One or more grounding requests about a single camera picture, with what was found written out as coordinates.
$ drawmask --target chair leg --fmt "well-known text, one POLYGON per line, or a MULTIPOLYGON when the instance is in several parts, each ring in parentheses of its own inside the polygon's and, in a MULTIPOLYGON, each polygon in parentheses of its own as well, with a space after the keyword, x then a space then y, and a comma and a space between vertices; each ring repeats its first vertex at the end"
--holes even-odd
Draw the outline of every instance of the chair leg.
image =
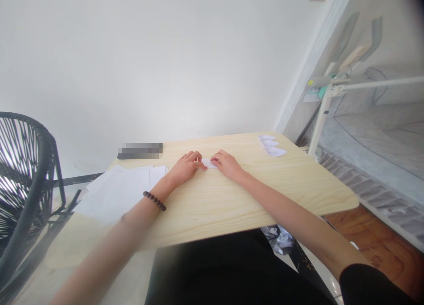
POLYGON ((54 164, 56 168, 56 174, 57 174, 57 183, 59 184, 59 191, 61 193, 61 200, 62 204, 61 206, 52 214, 57 214, 58 212, 61 212, 66 207, 66 196, 65 196, 65 189, 63 185, 63 178, 62 178, 62 171, 61 171, 61 164, 59 161, 59 153, 57 151, 56 141, 53 139, 54 144, 54 164))

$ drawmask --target metal frame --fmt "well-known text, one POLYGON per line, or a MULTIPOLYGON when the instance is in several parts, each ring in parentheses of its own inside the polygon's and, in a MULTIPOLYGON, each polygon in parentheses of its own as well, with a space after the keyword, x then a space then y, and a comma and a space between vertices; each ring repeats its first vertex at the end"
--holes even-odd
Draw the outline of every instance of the metal frame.
POLYGON ((315 152, 317 150, 318 141, 321 136, 322 128, 324 127, 324 123, 327 118, 330 102, 333 97, 344 95, 349 90, 357 90, 362 88, 375 88, 379 86, 416 84, 416 83, 424 83, 424 76, 416 76, 416 77, 409 77, 409 78, 396 79, 396 80, 385 80, 385 81, 378 81, 378 82, 348 84, 348 85, 346 84, 337 85, 333 81, 330 81, 330 85, 327 87, 326 92, 324 93, 324 97, 322 98, 321 106, 318 111, 318 116, 317 116, 317 121, 315 123, 314 132, 310 140, 308 155, 314 158, 315 160, 318 160, 315 155, 315 152))

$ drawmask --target paper sheet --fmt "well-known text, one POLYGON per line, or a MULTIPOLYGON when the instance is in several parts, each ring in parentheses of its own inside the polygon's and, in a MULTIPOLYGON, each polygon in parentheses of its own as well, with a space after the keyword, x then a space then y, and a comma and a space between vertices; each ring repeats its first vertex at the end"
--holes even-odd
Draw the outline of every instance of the paper sheet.
POLYGON ((73 211, 96 218, 103 225, 115 223, 142 199, 144 191, 157 184, 166 170, 166 166, 125 169, 116 165, 87 186, 89 192, 73 211))
POLYGON ((202 158, 202 163, 208 168, 217 168, 214 164, 211 163, 210 159, 202 158))
POLYGON ((285 150, 277 148, 275 146, 278 145, 276 141, 273 141, 275 137, 268 136, 268 135, 260 135, 258 136, 259 140, 261 141, 262 147, 265 148, 265 151, 271 156, 271 157, 279 157, 286 153, 285 150))
POLYGON ((167 170, 166 166, 154 167, 154 168, 150 169, 149 187, 148 187, 147 191, 152 190, 152 188, 165 175, 166 170, 167 170))
POLYGON ((269 148, 266 148, 265 150, 268 154, 270 154, 271 157, 279 157, 286 153, 285 150, 276 148, 276 147, 269 147, 269 148))
POLYGON ((273 136, 268 136, 268 135, 260 135, 258 136, 259 140, 274 140, 275 137, 273 136))
POLYGON ((261 144, 264 148, 275 147, 278 145, 276 141, 262 140, 261 144))

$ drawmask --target woven chair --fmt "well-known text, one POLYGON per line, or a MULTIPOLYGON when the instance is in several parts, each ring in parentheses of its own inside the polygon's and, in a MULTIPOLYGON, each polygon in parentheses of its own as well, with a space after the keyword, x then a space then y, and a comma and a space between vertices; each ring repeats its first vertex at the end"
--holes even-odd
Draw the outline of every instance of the woven chair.
POLYGON ((0 290, 65 204, 53 136, 32 118, 0 112, 0 290), (52 213, 55 169, 61 206, 52 213))

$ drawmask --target folded paper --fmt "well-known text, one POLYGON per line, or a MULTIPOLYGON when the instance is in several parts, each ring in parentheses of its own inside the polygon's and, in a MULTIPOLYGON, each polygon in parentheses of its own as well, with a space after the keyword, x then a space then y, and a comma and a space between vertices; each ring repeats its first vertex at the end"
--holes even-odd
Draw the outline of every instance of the folded paper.
POLYGON ((275 137, 268 136, 268 135, 260 135, 258 136, 262 147, 265 148, 265 151, 271 156, 271 157, 279 157, 286 153, 285 150, 277 148, 275 146, 278 145, 276 141, 273 141, 275 137))

